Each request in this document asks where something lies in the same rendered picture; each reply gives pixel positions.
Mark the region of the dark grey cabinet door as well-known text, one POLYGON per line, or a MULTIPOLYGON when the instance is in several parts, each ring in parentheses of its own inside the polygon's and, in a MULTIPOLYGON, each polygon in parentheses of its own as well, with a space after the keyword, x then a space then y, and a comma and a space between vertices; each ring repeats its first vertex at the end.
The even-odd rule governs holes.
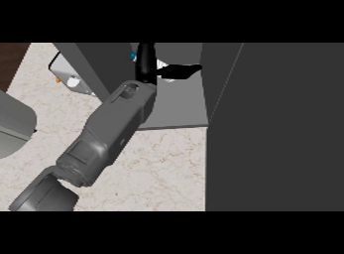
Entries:
POLYGON ((208 129, 207 207, 344 210, 344 44, 245 44, 208 129))

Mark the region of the white object with orange spot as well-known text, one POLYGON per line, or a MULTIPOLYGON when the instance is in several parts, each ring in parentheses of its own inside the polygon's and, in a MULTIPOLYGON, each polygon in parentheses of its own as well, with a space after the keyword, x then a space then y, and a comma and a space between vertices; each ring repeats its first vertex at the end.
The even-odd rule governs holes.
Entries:
POLYGON ((84 79, 77 73, 62 53, 56 53, 49 63, 49 71, 56 77, 56 82, 60 82, 69 91, 94 96, 84 79))

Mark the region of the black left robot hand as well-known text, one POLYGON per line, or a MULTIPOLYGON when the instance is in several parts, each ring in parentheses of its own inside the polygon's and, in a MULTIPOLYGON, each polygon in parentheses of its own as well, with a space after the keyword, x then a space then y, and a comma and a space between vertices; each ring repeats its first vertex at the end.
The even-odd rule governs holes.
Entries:
POLYGON ((156 67, 156 52, 153 43, 140 43, 134 57, 134 79, 143 83, 156 83, 156 78, 170 80, 187 79, 202 70, 199 64, 168 64, 156 67))

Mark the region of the grey cabinet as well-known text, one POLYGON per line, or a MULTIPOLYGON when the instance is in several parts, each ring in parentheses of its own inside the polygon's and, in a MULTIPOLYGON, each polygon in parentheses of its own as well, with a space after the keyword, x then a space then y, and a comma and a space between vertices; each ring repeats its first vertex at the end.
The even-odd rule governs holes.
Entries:
MULTIPOLYGON (((118 85, 134 79, 136 43, 55 43, 99 101, 105 101, 118 85)), ((208 126, 201 73, 187 79, 158 78, 152 113, 140 130, 208 126)))

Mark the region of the pale grey rounded appliance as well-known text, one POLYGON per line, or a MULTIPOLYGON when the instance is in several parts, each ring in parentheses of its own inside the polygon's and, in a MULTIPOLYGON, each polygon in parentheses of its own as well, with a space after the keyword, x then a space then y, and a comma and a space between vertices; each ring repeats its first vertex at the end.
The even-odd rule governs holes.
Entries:
POLYGON ((37 125, 32 108, 0 90, 0 159, 29 141, 37 125))

